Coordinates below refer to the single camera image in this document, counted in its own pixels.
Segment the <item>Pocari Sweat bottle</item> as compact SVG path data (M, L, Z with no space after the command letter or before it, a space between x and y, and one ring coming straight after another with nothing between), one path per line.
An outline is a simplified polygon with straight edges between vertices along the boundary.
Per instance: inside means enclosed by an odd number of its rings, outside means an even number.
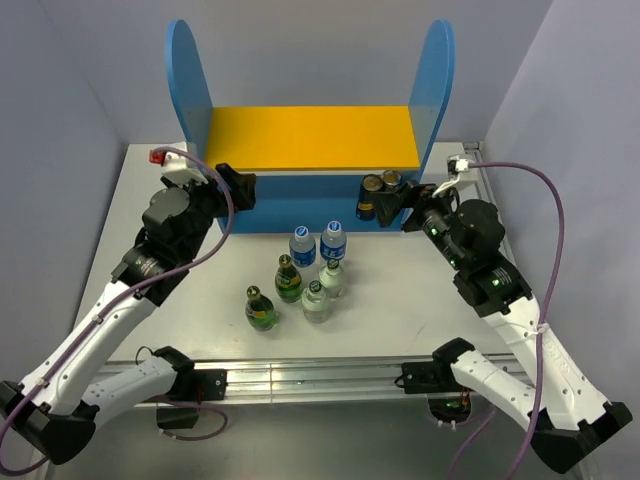
M347 237L337 220L330 221L320 237L320 254L325 261L342 260L346 254Z
M297 226L289 240L289 251L297 267L307 268L315 263L316 242L306 226Z

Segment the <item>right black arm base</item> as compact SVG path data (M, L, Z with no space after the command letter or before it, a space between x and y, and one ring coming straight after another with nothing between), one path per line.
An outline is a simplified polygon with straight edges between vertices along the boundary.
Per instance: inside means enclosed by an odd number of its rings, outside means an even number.
M457 383L450 369L439 361L402 363L394 386L407 395L424 395L438 427L455 429L471 418L470 390Z

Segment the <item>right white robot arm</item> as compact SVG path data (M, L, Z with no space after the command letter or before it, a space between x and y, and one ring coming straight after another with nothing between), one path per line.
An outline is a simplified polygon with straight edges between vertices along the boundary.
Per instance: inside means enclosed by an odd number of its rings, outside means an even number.
M459 385L485 397L524 430L543 463L564 474L632 420L622 402L611 402L583 374L550 327L538 320L539 304L518 269L501 253L505 229L486 201L461 201L455 190L409 182L370 195L380 225L401 210L401 228L421 231L454 269L462 299L506 343L532 386L512 377L461 338L433 353L433 378L443 389Z

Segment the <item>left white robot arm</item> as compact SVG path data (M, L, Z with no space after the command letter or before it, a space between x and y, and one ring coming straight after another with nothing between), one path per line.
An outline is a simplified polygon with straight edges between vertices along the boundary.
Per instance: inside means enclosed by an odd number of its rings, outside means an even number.
M198 252L214 221L232 220L256 203L256 176L226 163L207 174L165 173L161 181L133 247L85 318L38 368L19 382L1 384L1 429L13 429L43 461L68 462L102 425L140 402L180 401L196 392L193 361L172 347L104 381L95 379L128 335L203 262Z

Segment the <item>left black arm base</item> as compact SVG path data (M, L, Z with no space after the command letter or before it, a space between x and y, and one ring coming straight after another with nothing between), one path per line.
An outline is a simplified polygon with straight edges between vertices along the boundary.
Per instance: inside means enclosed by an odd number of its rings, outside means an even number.
M174 386L167 393L167 397L176 402L195 403L203 405L205 401L218 401L224 398L227 386L227 371L224 369L197 370L195 363L177 349L166 346L152 350L148 346L141 346L136 351L134 361L140 365L140 354L148 351L153 357L167 360L177 368L178 375ZM196 426L204 414L193 406L187 407L157 407L156 425L162 434L190 430Z

